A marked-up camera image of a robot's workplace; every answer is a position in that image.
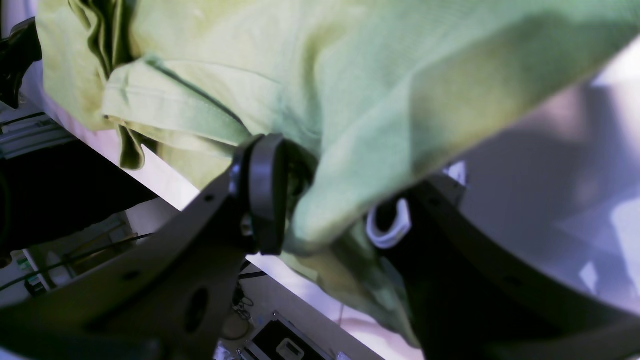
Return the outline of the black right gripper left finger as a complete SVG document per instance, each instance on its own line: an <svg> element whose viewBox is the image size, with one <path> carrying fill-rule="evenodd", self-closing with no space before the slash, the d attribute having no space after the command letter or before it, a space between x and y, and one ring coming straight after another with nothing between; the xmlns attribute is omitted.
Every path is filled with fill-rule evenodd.
<svg viewBox="0 0 640 360"><path fill-rule="evenodd" d="M231 166L142 244L1 310L1 349L28 360L210 360L247 255L278 256L290 145L241 145Z"/></svg>

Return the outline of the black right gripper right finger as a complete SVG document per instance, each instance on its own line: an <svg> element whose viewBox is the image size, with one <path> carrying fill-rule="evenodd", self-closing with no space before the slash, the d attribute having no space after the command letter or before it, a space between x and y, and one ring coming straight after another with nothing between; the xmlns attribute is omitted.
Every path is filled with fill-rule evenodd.
<svg viewBox="0 0 640 360"><path fill-rule="evenodd" d="M375 207L375 246L427 360L637 360L639 316L576 291L471 223L446 174Z"/></svg>

